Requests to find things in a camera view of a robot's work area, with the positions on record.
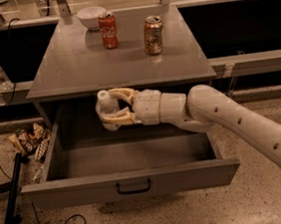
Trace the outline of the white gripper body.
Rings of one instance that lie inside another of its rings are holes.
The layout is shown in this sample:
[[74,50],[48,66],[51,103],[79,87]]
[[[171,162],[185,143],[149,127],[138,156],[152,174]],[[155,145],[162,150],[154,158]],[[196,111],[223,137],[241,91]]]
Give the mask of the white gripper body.
[[155,90],[140,91],[134,99],[133,110],[144,125],[159,124],[159,101],[161,92]]

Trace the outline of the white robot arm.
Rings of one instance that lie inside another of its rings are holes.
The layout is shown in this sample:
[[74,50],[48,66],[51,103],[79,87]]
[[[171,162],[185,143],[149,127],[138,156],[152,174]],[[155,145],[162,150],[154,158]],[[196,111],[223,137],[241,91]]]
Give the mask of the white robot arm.
[[208,85],[196,85],[187,94],[131,88],[100,90],[95,110],[110,131],[123,125],[162,122],[186,131],[207,132],[221,124],[281,167],[281,124]]

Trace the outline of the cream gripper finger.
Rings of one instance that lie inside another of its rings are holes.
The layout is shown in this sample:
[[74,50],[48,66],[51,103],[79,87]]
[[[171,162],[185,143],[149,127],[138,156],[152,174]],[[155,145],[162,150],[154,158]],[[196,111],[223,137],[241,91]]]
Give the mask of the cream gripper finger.
[[132,125],[138,123],[138,117],[134,112],[131,112],[129,108],[124,108],[118,112],[105,113],[101,114],[101,120],[110,124],[117,125]]
[[131,105],[134,102],[135,96],[139,92],[132,88],[113,88],[109,90],[110,96],[118,99],[123,100],[129,105]]

